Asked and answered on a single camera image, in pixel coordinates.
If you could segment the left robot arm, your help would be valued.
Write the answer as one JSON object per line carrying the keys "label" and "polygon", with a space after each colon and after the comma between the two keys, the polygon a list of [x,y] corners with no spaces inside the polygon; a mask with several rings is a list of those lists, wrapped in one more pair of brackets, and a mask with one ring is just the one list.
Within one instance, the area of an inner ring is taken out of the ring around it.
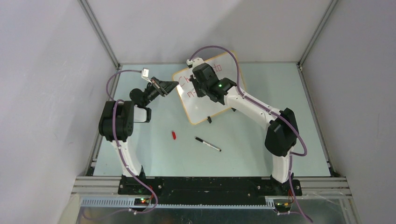
{"label": "left robot arm", "polygon": [[106,101],[99,120],[99,134],[114,147],[122,167],[122,175],[134,177],[130,189],[136,194],[143,194],[148,188],[142,163],[137,157],[136,147],[131,136],[134,124],[149,123],[152,110],[148,105],[158,96],[169,95],[178,81],[162,81],[152,77],[146,88],[130,91],[129,100]]}

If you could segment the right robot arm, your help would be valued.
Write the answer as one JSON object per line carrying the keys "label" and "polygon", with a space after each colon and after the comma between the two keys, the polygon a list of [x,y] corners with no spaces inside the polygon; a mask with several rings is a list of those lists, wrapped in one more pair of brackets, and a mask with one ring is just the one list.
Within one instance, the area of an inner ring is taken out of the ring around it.
{"label": "right robot arm", "polygon": [[207,97],[235,109],[266,130],[264,145],[272,154],[272,190],[284,195],[290,189],[290,154],[297,142],[298,127],[294,112],[279,110],[252,97],[229,78],[219,79],[215,70],[199,58],[188,60],[192,69],[190,81],[198,97]]}

